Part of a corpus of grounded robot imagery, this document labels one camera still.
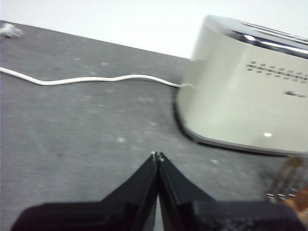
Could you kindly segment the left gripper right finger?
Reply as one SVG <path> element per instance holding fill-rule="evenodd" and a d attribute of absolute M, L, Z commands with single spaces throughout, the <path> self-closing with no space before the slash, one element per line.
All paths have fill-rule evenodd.
<path fill-rule="evenodd" d="M 304 231 L 288 206 L 265 201 L 217 201 L 157 154 L 158 194 L 168 231 Z"/>

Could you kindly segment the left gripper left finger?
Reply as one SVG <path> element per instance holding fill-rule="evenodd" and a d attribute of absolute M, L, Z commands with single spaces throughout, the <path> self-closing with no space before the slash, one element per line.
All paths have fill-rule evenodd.
<path fill-rule="evenodd" d="M 13 231 L 151 231 L 157 201 L 156 153 L 104 199 L 45 203 L 25 209 Z"/>

